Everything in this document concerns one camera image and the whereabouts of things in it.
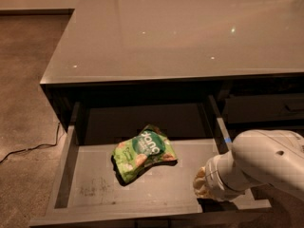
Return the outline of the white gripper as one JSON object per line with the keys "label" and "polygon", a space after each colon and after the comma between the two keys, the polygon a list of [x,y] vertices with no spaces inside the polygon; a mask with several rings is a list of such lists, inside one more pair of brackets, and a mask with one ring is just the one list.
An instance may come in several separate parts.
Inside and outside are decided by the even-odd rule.
{"label": "white gripper", "polygon": [[233,200],[244,194],[243,179],[228,155],[217,155],[199,169],[193,187],[200,199],[207,199],[210,193],[214,200]]}

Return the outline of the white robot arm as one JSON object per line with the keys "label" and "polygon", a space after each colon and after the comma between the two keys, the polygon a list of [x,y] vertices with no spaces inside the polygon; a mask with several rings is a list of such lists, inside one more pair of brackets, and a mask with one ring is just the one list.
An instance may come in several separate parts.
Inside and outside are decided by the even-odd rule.
{"label": "white robot arm", "polygon": [[201,199],[233,200],[263,184],[304,200],[304,137],[289,130],[248,130],[209,159],[193,181]]}

